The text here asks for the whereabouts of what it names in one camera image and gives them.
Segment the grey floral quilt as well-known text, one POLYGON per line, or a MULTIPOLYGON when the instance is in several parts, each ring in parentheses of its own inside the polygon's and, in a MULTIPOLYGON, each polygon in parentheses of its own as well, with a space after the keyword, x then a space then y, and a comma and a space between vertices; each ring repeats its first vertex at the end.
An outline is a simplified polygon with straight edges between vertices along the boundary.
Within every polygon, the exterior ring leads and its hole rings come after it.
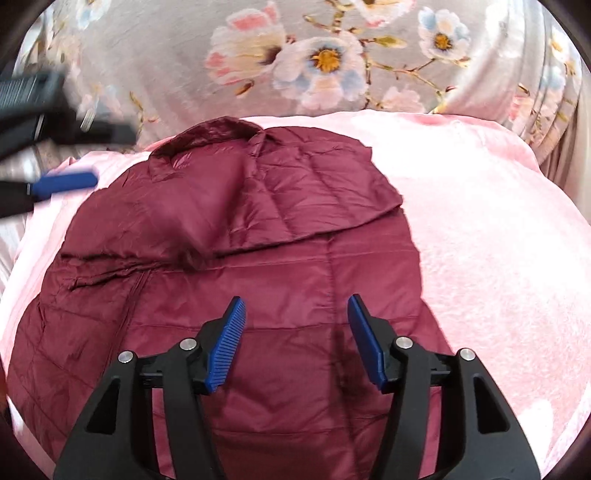
POLYGON ((223 115, 476 117, 564 185, 582 67, 536 1, 57 1, 12 72, 61 70, 80 115, 133 119, 144 145, 223 115))

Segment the pink fleece blanket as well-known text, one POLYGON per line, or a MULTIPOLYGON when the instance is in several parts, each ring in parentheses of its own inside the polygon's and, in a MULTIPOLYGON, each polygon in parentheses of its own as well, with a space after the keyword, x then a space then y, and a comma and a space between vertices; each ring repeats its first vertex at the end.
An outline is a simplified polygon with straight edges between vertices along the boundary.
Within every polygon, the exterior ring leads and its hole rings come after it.
MULTIPOLYGON (((518 417, 541 471, 550 471, 590 414, 589 223, 541 173, 532 150, 491 122, 374 111, 239 121, 311 127, 318 120, 404 131, 397 143, 402 156, 389 162, 386 176, 401 188, 420 254, 422 297, 446 348, 418 342, 445 354, 475 350, 518 417)), ((68 159, 60 171, 94 168, 98 191, 176 136, 135 154, 68 159)), ((74 215, 96 191, 57 196, 27 221, 1 302, 7 373, 19 322, 74 215)), ((8 397, 17 439, 51 473, 58 457, 44 451, 9 391, 8 397)))

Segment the maroon quilted puffer jacket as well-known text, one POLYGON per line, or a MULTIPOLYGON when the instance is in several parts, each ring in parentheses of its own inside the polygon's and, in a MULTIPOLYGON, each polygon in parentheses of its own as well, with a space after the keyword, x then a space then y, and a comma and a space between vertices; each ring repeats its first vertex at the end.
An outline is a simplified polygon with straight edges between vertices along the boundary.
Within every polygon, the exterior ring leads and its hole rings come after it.
POLYGON ((85 200, 18 325, 9 396, 57 458, 107 366, 157 354, 245 301, 228 380, 204 400, 231 479, 365 479, 390 401, 363 371, 346 304, 428 348, 402 191, 403 130, 221 118, 165 142, 85 200))

